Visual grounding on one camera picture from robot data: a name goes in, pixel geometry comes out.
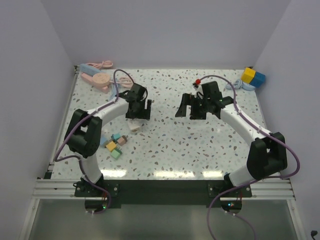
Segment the peach cube socket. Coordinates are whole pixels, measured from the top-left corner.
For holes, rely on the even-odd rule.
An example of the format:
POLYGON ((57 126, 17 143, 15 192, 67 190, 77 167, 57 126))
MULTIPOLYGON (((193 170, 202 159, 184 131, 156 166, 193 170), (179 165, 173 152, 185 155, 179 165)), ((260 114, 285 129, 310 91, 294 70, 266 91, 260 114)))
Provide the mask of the peach cube socket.
POLYGON ((110 84, 110 75, 105 72, 100 72, 92 76, 92 84, 95 87, 104 88, 110 84))

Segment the white cube adapter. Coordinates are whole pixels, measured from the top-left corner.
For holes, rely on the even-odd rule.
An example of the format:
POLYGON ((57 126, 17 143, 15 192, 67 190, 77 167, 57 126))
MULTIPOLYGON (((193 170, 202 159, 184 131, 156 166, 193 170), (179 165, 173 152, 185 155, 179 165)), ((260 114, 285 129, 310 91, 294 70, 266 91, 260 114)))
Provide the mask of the white cube adapter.
POLYGON ((136 133, 141 128, 141 123, 138 120, 130 119, 127 121, 128 127, 131 132, 136 133))

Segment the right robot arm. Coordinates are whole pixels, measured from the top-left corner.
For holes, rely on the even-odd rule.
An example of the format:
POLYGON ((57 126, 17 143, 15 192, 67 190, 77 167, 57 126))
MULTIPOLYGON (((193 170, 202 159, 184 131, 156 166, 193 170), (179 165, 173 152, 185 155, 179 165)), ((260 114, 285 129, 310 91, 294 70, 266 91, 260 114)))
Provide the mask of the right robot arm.
POLYGON ((190 120, 205 120, 207 114, 230 125, 249 146, 246 164, 224 176, 223 192, 235 196, 244 184, 259 181, 287 168, 284 136, 271 133, 243 113, 235 100, 224 97, 216 81, 201 84, 197 80, 196 94, 184 93, 175 117, 185 117, 190 107, 190 120))

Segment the yellow and blue cube socket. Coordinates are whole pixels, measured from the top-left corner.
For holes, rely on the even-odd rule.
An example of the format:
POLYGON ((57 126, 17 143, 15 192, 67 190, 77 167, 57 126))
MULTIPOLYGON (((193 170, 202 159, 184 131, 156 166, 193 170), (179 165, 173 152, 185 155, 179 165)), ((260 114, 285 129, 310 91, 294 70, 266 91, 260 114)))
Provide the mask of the yellow and blue cube socket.
POLYGON ((240 79, 242 81, 243 89, 247 91, 254 91, 265 83, 266 76, 252 68, 246 67, 240 79))

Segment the pink power strip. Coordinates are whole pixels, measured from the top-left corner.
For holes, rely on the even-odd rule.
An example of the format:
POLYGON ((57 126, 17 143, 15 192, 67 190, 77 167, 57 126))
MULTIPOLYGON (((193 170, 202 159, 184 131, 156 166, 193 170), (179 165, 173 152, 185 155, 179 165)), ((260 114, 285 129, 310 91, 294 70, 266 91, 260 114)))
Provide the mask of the pink power strip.
POLYGON ((81 73, 80 77, 83 81, 87 82, 103 93, 107 93, 110 89, 111 77, 107 73, 100 72, 94 74, 93 76, 90 76, 86 73, 81 73))

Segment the blue power strip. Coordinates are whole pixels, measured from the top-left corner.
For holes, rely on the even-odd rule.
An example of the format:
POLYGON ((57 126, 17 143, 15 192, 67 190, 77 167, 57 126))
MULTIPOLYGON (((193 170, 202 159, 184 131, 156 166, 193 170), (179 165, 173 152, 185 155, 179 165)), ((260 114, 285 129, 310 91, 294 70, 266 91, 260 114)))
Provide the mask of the blue power strip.
POLYGON ((98 68, 95 68, 91 65, 88 65, 88 64, 85 64, 85 63, 82 63, 79 65, 79 70, 82 72, 82 73, 85 73, 89 76, 94 76, 95 74, 98 74, 101 72, 100 69, 98 68))

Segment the green plug adapter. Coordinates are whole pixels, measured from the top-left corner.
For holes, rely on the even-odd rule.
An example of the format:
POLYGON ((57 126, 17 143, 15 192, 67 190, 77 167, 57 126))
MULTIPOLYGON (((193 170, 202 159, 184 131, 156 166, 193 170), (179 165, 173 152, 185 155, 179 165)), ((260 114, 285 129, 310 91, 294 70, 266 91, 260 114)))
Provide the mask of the green plug adapter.
POLYGON ((119 148, 115 148, 110 152, 110 155, 115 159, 118 160, 123 152, 119 148))

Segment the teal plug adapter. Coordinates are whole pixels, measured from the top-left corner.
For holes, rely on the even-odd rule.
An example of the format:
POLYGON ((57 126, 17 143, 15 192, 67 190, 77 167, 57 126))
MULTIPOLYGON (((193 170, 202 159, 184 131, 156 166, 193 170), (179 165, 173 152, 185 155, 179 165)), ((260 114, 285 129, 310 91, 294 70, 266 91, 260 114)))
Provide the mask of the teal plug adapter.
POLYGON ((113 142, 117 143, 118 140, 119 140, 121 137, 122 137, 122 135, 119 134, 119 133, 112 134, 112 135, 111 135, 111 140, 112 140, 113 142))

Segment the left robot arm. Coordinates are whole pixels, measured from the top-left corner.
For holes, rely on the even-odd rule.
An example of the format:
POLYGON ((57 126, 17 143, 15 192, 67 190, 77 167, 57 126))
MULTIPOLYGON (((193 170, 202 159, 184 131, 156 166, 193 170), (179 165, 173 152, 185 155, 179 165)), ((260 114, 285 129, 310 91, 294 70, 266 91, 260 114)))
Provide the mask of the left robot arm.
POLYGON ((102 128, 122 115, 127 119, 149 120, 152 101, 147 97, 148 90, 134 83, 131 89, 117 93, 105 105, 90 110, 77 109, 73 113, 63 143, 79 158, 82 178, 87 181, 85 189, 92 196, 99 196, 104 190, 96 156, 102 128))

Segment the mauve plug adapter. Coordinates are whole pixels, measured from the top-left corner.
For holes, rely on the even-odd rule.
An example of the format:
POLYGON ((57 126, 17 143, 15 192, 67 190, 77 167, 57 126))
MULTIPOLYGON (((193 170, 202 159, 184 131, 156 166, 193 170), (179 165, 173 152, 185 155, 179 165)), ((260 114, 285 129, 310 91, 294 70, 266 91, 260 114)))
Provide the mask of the mauve plug adapter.
POLYGON ((120 146, 123 146, 124 144, 126 144, 128 142, 128 136, 127 135, 122 135, 118 140, 117 143, 120 146))

